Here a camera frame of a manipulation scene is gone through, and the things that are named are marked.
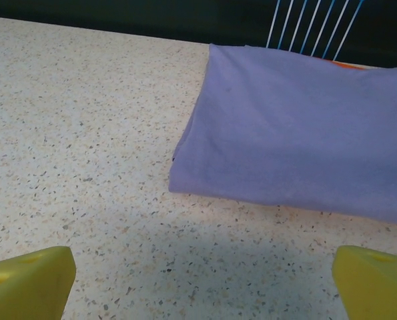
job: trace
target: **dark background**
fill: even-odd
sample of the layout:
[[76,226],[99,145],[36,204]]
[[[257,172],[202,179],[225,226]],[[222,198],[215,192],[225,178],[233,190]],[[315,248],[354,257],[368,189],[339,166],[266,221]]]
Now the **dark background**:
[[[345,0],[337,0],[316,50],[321,57]],[[350,0],[326,56],[332,59],[360,0]],[[304,54],[310,54],[331,0],[322,0]],[[0,17],[224,45],[266,45],[276,0],[0,0]],[[317,0],[308,0],[292,51],[302,46]],[[270,47],[290,0],[281,0]],[[295,0],[282,49],[288,49],[303,0]],[[397,67],[397,0],[365,0],[337,58]]]

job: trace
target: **terrazzo countertop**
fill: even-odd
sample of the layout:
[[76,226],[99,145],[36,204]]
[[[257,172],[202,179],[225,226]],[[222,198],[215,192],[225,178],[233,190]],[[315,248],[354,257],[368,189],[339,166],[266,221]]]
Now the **terrazzo countertop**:
[[397,225],[167,191],[208,46],[0,19],[0,260],[71,247],[64,319],[346,319],[340,245]]

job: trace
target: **purple towel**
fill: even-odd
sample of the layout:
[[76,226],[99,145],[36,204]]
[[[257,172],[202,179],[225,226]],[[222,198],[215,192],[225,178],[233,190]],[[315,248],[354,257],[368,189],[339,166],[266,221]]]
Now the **purple towel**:
[[397,69],[211,45],[169,190],[397,223]]

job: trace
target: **white wire rack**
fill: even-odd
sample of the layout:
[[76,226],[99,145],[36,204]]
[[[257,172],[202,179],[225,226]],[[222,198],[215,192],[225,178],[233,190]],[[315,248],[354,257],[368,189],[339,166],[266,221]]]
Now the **white wire rack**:
[[[274,16],[272,17],[272,23],[271,23],[271,27],[270,27],[270,32],[268,34],[268,40],[266,41],[266,47],[267,48],[270,45],[271,38],[274,36],[274,25],[276,24],[277,21],[279,21],[280,19],[284,18],[284,24],[283,24],[283,27],[282,27],[280,39],[278,41],[277,49],[281,49],[282,41],[283,41],[283,38],[285,36],[286,27],[288,26],[288,23],[294,23],[294,21],[290,21],[290,18],[291,18],[290,17],[290,13],[292,12],[292,7],[293,7],[293,5],[295,3],[295,0],[290,0],[290,4],[289,4],[288,10],[287,10],[287,14],[285,16],[284,16],[284,14],[281,14],[280,10],[279,10],[280,3],[282,1],[286,1],[287,2],[289,0],[277,0],[276,8],[274,10]],[[311,6],[314,5],[314,3],[313,4],[310,3],[311,1],[310,2],[308,2],[308,0],[296,0],[296,1],[302,2],[302,9],[300,11],[298,20],[296,21],[296,27],[294,29],[294,33],[292,35],[292,39],[290,40],[290,45],[289,45],[288,51],[292,50],[292,47],[293,47],[293,45],[295,43],[295,40],[296,41],[300,41],[299,39],[297,39],[296,36],[298,34],[298,29],[301,27],[301,28],[307,28],[305,37],[302,39],[302,46],[301,46],[301,49],[300,49],[300,52],[299,52],[299,53],[303,53],[304,52],[304,48],[305,48],[305,44],[307,43],[309,35],[310,35],[310,31],[311,31],[312,27],[315,27],[314,23],[315,23],[315,20],[316,20],[315,19],[316,15],[317,15],[317,13],[320,13],[319,10],[320,11],[322,10],[321,6],[320,6],[322,0],[318,0],[317,3],[315,4],[315,7],[313,7],[313,8],[310,8]],[[335,26],[333,27],[332,33],[330,35],[330,38],[329,38],[329,40],[328,40],[328,42],[326,44],[326,48],[324,49],[324,53],[322,55],[322,58],[325,59],[326,55],[327,55],[327,52],[328,52],[328,49],[329,49],[330,45],[332,44],[333,38],[334,38],[334,36],[335,36],[335,34],[336,34],[337,30],[338,30],[338,27],[339,27],[339,24],[340,24],[341,20],[349,18],[350,22],[348,24],[348,27],[346,28],[346,30],[344,32],[344,35],[343,35],[343,38],[340,41],[340,43],[338,45],[338,48],[336,50],[336,53],[334,54],[334,57],[333,57],[333,60],[336,60],[336,58],[338,57],[338,54],[339,54],[339,52],[340,52],[340,50],[341,50],[341,48],[342,48],[342,46],[343,46],[343,44],[345,42],[345,39],[346,39],[348,33],[350,32],[351,26],[352,26],[357,14],[358,14],[360,8],[361,8],[361,5],[364,2],[364,0],[359,0],[358,4],[356,4],[356,8],[355,8],[354,14],[351,17],[347,17],[345,15],[345,10],[346,10],[347,6],[348,5],[355,5],[353,3],[350,3],[350,0],[339,0],[339,1],[343,1],[344,2],[344,5],[343,5],[342,10],[340,11],[340,13],[337,13],[334,10],[334,4],[335,4],[336,0],[323,0],[323,2],[325,2],[325,1],[327,1],[327,2],[331,1],[331,3],[330,3],[330,6],[328,7],[328,10],[327,10],[326,15],[324,17],[324,21],[323,21],[323,23],[322,23],[322,25],[320,27],[319,32],[318,32],[318,36],[317,36],[317,38],[315,40],[315,43],[314,43],[314,46],[313,46],[313,49],[312,49],[312,52],[311,52],[311,56],[314,56],[314,54],[316,52],[316,49],[317,49],[317,45],[318,45],[318,43],[321,40],[321,36],[322,36],[323,32],[330,32],[330,30],[326,30],[327,21],[328,21],[329,17],[331,17],[331,18],[335,17],[336,18],[336,15],[338,15],[338,19],[336,21]],[[312,17],[311,17],[311,19],[310,19],[310,21],[308,23],[308,26],[306,25],[306,22],[302,21],[302,17],[304,16],[304,11],[306,9],[307,10],[309,10],[309,9],[312,10],[313,9]]]

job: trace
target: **yellow plastic object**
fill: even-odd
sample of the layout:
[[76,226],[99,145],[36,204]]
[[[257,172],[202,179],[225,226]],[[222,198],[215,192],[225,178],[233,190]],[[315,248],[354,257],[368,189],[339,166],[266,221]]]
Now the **yellow plastic object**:
[[0,262],[0,320],[60,320],[75,279],[68,247]]
[[333,278],[350,320],[397,320],[397,256],[342,246]]

